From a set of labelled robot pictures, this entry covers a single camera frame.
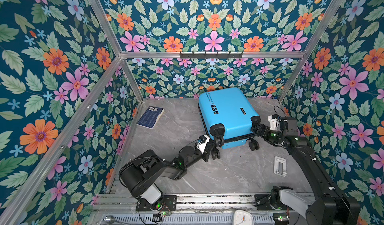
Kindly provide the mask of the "blue hard-shell suitcase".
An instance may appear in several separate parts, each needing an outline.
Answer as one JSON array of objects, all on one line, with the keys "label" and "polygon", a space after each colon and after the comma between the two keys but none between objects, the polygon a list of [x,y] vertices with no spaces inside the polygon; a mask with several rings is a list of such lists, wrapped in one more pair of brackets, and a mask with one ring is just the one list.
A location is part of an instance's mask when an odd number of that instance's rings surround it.
[{"label": "blue hard-shell suitcase", "polygon": [[260,115],[239,88],[202,93],[199,112],[206,134],[217,148],[229,149],[248,144],[260,148],[252,130],[262,123]]}]

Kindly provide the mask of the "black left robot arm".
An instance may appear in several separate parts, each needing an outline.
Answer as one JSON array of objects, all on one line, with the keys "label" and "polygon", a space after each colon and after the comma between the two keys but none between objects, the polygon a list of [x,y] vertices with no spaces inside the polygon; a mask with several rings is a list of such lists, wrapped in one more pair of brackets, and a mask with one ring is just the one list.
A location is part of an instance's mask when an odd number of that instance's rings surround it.
[{"label": "black left robot arm", "polygon": [[216,142],[204,135],[181,148],[178,156],[171,161],[159,157],[153,150],[145,151],[120,169],[119,180],[134,198],[144,199],[157,209],[164,200],[163,192],[155,184],[159,177],[177,181],[195,163],[220,157]]}]

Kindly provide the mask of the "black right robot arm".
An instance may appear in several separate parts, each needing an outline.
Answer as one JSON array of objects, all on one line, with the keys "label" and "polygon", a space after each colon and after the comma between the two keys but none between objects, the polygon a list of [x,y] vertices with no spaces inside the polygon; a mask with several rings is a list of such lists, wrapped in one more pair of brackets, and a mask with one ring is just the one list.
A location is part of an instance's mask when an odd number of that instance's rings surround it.
[{"label": "black right robot arm", "polygon": [[304,217],[309,225],[355,225],[360,204],[349,198],[331,179],[315,155],[308,138],[300,137],[296,119],[278,117],[270,126],[253,119],[251,131],[273,146],[282,146],[295,159],[309,182],[314,194],[310,200],[292,188],[274,186],[269,196],[270,205],[278,209],[285,205]]}]

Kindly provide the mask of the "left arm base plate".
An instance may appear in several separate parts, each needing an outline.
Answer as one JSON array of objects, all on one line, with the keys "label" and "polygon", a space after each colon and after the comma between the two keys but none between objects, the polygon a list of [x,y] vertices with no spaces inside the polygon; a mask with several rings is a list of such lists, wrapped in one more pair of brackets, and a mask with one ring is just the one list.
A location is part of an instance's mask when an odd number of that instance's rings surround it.
[{"label": "left arm base plate", "polygon": [[162,195],[154,203],[148,202],[143,197],[139,197],[136,205],[137,212],[173,212],[177,205],[176,195]]}]

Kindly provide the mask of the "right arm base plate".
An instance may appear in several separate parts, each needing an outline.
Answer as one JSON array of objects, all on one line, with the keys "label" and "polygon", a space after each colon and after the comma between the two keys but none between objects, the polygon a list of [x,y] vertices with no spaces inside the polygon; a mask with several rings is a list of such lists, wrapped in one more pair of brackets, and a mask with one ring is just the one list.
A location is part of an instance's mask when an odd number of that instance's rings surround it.
[{"label": "right arm base plate", "polygon": [[272,210],[272,211],[283,211],[283,210],[293,210],[291,207],[283,204],[278,197],[268,195],[254,195],[253,205],[259,210]]}]

